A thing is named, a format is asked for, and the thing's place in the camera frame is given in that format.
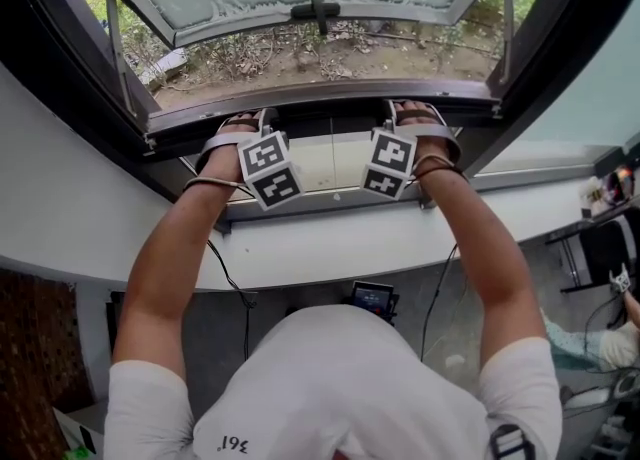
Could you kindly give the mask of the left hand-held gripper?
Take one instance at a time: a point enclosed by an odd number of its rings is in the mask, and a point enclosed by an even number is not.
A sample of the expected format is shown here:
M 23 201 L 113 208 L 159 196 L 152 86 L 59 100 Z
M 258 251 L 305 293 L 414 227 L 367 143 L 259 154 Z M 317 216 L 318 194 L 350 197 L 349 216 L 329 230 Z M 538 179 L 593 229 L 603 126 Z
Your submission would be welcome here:
M 257 114 L 258 132 L 238 144 L 244 183 L 264 211 L 304 195 L 286 134 L 271 125 L 277 118 L 276 109 L 261 110 Z

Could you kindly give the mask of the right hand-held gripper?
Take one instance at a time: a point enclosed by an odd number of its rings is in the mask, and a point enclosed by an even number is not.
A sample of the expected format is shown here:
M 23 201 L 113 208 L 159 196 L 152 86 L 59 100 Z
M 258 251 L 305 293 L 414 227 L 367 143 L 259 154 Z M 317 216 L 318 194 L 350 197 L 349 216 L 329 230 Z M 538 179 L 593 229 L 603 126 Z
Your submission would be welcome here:
M 371 132 L 369 161 L 365 164 L 360 188 L 366 192 L 398 201 L 410 183 L 417 147 L 415 135 L 397 125 L 392 100 L 385 100 L 387 117 Z

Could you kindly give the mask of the person's left forearm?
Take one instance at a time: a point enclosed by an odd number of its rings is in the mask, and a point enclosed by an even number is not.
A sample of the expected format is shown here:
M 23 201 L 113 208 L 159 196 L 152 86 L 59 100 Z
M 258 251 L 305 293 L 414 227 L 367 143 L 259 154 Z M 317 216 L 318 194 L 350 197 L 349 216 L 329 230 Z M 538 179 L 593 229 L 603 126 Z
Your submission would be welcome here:
M 139 252 L 124 297 L 112 360 L 159 365 L 186 377 L 182 323 L 205 248 L 233 189 L 199 183 L 167 211 Z

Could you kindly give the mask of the person's right forearm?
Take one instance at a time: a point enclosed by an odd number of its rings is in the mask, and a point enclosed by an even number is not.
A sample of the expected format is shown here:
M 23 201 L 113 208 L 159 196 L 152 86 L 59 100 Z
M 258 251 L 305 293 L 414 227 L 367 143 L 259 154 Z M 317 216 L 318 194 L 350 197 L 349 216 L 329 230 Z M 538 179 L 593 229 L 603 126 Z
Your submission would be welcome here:
M 444 215 L 465 273 L 482 302 L 481 363 L 519 340 L 544 338 L 529 266 L 503 222 L 451 169 L 429 169 L 420 184 Z

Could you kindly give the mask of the person's right hand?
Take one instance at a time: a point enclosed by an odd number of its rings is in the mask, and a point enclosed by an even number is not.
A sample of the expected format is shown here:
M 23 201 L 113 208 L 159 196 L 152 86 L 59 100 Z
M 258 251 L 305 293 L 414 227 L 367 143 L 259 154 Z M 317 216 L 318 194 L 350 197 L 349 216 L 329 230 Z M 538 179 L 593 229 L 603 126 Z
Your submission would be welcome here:
M 392 101 L 394 132 L 416 141 L 412 172 L 415 176 L 433 167 L 456 169 L 461 149 L 440 112 L 418 101 Z

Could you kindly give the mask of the person's left hand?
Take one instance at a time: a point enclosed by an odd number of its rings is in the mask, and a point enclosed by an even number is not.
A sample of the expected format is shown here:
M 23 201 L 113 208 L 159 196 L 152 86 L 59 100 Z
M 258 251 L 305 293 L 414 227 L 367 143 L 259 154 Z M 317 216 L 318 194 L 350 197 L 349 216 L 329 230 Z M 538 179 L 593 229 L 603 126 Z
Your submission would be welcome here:
M 244 113 L 224 121 L 210 138 L 198 159 L 198 175 L 220 178 L 227 181 L 242 179 L 238 146 L 255 140 L 259 121 L 256 114 Z

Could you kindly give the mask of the black waist screen device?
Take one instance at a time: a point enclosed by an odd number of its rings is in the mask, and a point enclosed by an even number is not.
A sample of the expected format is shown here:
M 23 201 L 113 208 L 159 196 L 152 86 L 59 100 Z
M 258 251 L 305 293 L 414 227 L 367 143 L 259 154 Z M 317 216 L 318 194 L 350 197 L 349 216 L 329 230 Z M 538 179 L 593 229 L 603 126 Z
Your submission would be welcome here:
M 351 294 L 342 300 L 342 304 L 364 309 L 393 325 L 398 301 L 399 295 L 392 285 L 354 281 Z

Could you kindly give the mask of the white board on ground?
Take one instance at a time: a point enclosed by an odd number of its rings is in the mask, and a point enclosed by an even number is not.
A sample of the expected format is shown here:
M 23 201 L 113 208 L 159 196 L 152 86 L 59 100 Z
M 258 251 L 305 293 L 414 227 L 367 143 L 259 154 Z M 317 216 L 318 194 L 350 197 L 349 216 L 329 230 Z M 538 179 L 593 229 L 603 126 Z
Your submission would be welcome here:
M 175 76 L 188 64 L 188 57 L 184 48 L 175 49 L 157 62 L 146 67 L 139 76 L 143 85 L 148 87 L 161 86 L 171 77 Z

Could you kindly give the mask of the assorted small desk items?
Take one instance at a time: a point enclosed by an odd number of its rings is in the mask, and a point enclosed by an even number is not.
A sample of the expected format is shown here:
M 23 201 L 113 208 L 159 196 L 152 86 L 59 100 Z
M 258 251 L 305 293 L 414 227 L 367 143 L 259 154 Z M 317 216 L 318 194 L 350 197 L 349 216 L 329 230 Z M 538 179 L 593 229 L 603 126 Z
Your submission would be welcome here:
M 592 176 L 579 191 L 581 208 L 591 215 L 621 205 L 634 194 L 635 175 L 627 165 L 619 165 L 602 178 Z

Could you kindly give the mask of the person's white t-shirt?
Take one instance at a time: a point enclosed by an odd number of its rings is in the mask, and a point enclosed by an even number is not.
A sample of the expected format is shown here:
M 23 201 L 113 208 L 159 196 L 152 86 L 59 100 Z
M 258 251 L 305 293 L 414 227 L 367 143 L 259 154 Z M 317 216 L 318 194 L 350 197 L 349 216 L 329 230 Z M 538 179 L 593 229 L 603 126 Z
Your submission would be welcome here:
M 286 317 L 194 419 L 185 382 L 123 361 L 110 370 L 105 460 L 491 460 L 518 426 L 555 460 L 562 410 L 549 343 L 519 340 L 469 393 L 426 365 L 389 324 L 346 305 Z

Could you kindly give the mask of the dark-framed window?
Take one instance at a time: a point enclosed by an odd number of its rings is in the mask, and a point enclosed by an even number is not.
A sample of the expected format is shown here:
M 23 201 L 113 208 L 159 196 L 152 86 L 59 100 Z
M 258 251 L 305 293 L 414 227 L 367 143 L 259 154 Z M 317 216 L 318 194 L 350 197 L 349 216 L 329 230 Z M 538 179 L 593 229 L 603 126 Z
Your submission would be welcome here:
M 577 80 L 635 0 L 0 0 L 0 64 L 84 140 L 168 200 L 206 141 L 258 114 L 300 187 L 238 191 L 217 228 L 401 203 L 366 191 L 391 105 L 433 105 L 460 167 L 491 161 Z

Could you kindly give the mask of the white open cabinet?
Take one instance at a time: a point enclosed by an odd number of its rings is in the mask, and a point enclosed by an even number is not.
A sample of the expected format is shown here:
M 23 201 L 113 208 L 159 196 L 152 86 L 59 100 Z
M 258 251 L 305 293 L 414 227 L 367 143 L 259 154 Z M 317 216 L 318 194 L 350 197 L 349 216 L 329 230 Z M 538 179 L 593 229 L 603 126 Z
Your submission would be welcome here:
M 103 460 L 107 405 L 107 400 L 101 400 L 94 405 L 68 413 L 53 408 L 58 425 L 71 449 L 84 446 L 80 426 L 84 426 L 91 432 L 97 450 L 92 460 Z

